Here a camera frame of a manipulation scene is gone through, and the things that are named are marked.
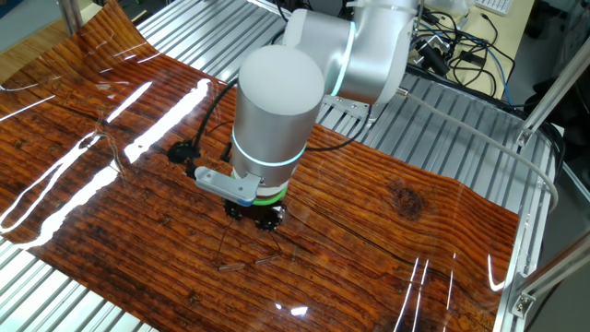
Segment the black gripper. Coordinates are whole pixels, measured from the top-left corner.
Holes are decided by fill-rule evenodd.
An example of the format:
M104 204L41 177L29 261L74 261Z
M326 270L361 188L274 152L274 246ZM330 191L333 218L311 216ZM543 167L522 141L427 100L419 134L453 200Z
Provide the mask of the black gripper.
M277 201L270 205L251 205L245 207L231 201L224 201L225 214L233 220L252 219L255 226L262 231L274 231L285 218L285 205Z

